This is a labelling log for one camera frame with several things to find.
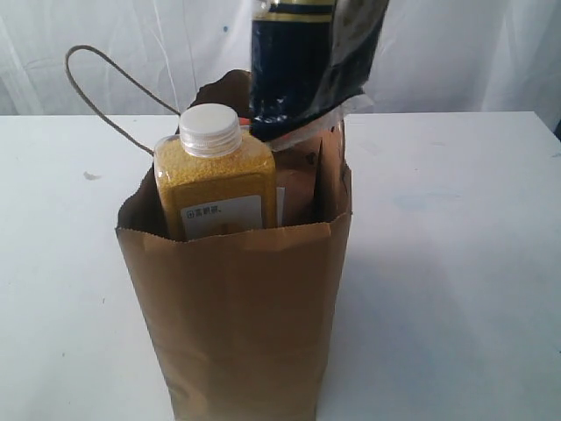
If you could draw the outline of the large brown paper bag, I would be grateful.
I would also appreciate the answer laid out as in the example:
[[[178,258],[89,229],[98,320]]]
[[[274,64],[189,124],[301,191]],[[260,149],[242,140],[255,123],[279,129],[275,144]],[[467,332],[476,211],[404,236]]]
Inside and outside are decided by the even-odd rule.
[[[153,172],[116,235],[178,420],[313,420],[352,221],[344,126],[320,134],[312,217],[176,242]]]

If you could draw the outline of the spaghetti packet with Italian flag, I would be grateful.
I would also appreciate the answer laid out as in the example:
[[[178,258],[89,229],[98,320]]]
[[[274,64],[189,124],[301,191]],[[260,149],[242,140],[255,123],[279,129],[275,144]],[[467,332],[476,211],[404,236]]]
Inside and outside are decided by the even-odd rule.
[[[252,135],[274,151],[330,129],[370,102],[386,1],[256,1]]]

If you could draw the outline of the white backdrop curtain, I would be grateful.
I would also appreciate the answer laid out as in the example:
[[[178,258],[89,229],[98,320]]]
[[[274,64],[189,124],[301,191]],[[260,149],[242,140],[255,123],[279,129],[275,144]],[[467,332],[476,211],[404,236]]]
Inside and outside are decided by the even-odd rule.
[[[197,90],[250,59],[248,1],[4,1],[1,112],[85,114],[73,74],[107,114],[185,109]],[[367,95],[375,112],[534,111],[560,119],[557,1],[393,1]]]

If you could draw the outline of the yellow grain bottle white cap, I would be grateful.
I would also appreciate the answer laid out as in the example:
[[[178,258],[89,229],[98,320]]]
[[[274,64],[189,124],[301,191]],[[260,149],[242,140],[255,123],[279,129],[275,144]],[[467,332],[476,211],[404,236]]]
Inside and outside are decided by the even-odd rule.
[[[184,111],[178,134],[154,148],[153,171],[170,239],[278,225],[273,154],[229,106],[204,103]]]

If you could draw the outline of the brown pouch with orange label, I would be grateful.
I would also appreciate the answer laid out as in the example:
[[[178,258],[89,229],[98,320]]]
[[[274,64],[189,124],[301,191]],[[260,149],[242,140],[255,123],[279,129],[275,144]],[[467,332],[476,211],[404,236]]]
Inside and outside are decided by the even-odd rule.
[[[223,125],[224,145],[230,154],[227,176],[234,203],[229,233],[273,226],[302,225],[312,214],[312,201],[321,140],[313,138],[270,153],[242,130],[243,118],[234,112]]]

